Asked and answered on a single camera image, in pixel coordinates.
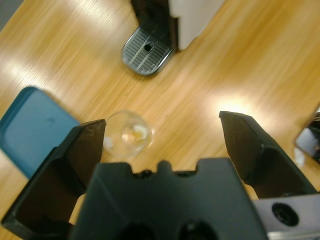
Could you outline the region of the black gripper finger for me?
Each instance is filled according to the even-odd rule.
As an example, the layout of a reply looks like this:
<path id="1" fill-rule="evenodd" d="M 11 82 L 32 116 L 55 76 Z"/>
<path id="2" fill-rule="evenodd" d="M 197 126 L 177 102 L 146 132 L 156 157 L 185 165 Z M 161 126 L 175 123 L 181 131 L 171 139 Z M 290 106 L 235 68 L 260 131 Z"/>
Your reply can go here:
<path id="1" fill-rule="evenodd" d="M 242 113 L 220 111 L 227 153 L 240 178 L 258 198 L 279 198 L 318 193 L 280 145 Z"/>
<path id="2" fill-rule="evenodd" d="M 70 217 L 101 161 L 106 121 L 73 127 L 53 148 L 1 220 L 23 240 L 66 240 Z"/>

